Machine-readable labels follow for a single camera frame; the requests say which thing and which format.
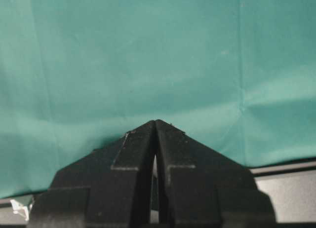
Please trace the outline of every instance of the teal fabric backdrop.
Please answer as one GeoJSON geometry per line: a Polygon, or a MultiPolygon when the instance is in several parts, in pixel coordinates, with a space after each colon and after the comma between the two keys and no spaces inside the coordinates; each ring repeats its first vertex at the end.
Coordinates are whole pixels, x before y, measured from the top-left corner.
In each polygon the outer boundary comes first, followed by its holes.
{"type": "Polygon", "coordinates": [[[0,0],[0,197],[150,119],[247,166],[316,156],[315,0],[0,0]]]}

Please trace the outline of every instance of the black plastic part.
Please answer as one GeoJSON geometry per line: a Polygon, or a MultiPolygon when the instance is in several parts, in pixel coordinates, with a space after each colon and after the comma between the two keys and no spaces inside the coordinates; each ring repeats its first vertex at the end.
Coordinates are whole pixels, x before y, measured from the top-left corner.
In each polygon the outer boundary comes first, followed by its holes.
{"type": "Polygon", "coordinates": [[[60,170],[30,218],[28,228],[315,227],[276,224],[247,168],[161,120],[60,170]],[[159,224],[150,224],[155,155],[159,224]]]}

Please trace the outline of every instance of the green cloth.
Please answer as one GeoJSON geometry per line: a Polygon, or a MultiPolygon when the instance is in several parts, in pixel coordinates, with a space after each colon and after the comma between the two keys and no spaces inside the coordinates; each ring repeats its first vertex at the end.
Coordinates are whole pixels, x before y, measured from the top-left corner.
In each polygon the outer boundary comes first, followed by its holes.
{"type": "Polygon", "coordinates": [[[315,0],[0,0],[0,197],[150,119],[247,166],[316,156],[315,0]]]}

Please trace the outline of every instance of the gray surface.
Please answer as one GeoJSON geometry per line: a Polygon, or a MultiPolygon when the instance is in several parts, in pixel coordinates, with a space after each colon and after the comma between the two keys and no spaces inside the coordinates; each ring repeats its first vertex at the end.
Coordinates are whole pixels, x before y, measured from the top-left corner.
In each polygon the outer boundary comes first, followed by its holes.
{"type": "Polygon", "coordinates": [[[269,173],[269,172],[280,172],[281,173],[282,171],[297,170],[297,169],[302,170],[303,168],[312,170],[313,167],[316,167],[316,161],[255,168],[255,169],[251,169],[250,171],[254,175],[257,175],[257,174],[269,173]]]}
{"type": "Polygon", "coordinates": [[[158,224],[159,223],[159,212],[158,211],[151,210],[150,223],[151,224],[158,224]]]}
{"type": "Polygon", "coordinates": [[[0,209],[0,225],[24,225],[25,219],[18,215],[13,214],[12,207],[6,207],[0,209]]]}
{"type": "Polygon", "coordinates": [[[278,222],[316,222],[316,170],[256,178],[273,203],[278,222]]]}

